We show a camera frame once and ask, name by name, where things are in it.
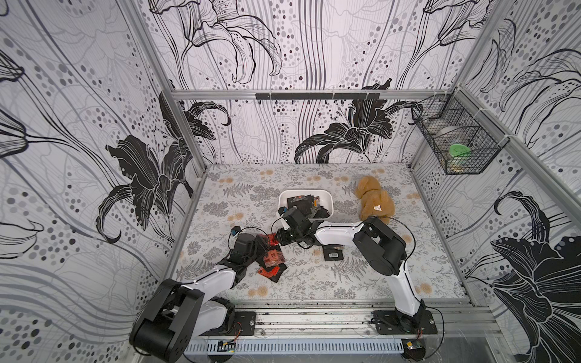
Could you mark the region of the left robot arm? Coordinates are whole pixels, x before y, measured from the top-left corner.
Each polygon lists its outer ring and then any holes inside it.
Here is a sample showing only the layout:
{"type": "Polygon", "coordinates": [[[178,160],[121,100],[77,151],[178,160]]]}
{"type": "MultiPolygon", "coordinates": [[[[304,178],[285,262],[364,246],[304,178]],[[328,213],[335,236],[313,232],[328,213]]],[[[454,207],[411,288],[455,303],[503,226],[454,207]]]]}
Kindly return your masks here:
{"type": "Polygon", "coordinates": [[[207,331],[231,332],[235,307],[219,295],[240,283],[269,248],[266,235],[239,232],[233,248],[209,272],[187,282],[162,281],[138,314],[130,345],[142,355],[177,362],[192,338],[207,331]]]}

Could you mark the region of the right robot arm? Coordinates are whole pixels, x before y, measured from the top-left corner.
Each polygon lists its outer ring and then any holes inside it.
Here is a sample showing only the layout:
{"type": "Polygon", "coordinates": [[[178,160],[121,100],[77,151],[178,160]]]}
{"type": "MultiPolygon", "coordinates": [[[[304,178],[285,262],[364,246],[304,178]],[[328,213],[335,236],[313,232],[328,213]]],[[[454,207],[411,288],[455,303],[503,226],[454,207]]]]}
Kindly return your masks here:
{"type": "Polygon", "coordinates": [[[412,288],[406,267],[406,243],[377,216],[341,225],[323,220],[311,221],[296,207],[281,207],[278,214],[284,220],[284,228],[276,233],[280,244],[296,243],[305,249],[322,247],[333,260],[343,258],[340,248],[356,248],[374,271],[387,278],[396,312],[409,319],[420,319],[425,306],[412,288]]]}

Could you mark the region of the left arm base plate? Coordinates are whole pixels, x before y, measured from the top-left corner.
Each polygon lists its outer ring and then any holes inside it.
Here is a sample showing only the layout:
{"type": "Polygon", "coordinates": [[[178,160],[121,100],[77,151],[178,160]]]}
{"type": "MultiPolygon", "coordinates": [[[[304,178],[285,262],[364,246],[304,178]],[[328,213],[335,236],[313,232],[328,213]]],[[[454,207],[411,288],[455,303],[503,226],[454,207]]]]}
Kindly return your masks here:
{"type": "Polygon", "coordinates": [[[257,313],[235,311],[227,315],[222,326],[209,330],[201,336],[249,337],[254,335],[256,323],[257,313]]]}

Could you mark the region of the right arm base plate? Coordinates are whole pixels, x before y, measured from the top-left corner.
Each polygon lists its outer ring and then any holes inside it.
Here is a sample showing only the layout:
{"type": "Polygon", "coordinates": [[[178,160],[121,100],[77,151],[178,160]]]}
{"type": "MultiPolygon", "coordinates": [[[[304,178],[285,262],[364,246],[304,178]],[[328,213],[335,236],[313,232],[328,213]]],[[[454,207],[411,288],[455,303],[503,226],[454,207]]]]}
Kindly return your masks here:
{"type": "Polygon", "coordinates": [[[375,310],[372,312],[371,324],[380,335],[435,335],[438,333],[431,312],[420,309],[414,316],[408,316],[398,310],[375,310]]]}

